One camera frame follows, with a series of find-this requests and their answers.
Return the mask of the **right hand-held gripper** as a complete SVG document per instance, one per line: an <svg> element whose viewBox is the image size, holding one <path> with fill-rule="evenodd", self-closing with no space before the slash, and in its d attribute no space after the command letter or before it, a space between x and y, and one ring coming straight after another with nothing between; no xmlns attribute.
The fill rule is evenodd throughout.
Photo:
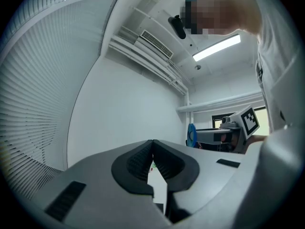
<svg viewBox="0 0 305 229"><path fill-rule="evenodd" d="M259 127L255 111L250 105L223 117L220 128L197 129L197 142L211 145L225 144L229 152L245 154L249 138Z"/></svg>

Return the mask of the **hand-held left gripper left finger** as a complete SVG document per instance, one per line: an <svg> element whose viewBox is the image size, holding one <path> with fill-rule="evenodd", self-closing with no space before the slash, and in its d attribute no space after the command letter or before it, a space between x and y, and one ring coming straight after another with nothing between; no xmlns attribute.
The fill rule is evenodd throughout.
<svg viewBox="0 0 305 229"><path fill-rule="evenodd" d="M147 183L152 141L89 156L33 198L33 216L48 229L164 229L169 219Z"/></svg>

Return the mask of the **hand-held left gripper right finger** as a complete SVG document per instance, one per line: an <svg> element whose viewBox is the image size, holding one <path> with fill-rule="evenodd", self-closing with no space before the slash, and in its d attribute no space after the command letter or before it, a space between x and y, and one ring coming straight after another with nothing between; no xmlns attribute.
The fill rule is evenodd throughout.
<svg viewBox="0 0 305 229"><path fill-rule="evenodd" d="M154 225L232 225L240 196L227 190L243 155L190 148L154 140L152 157L158 178L155 196L165 213L152 212Z"/></svg>

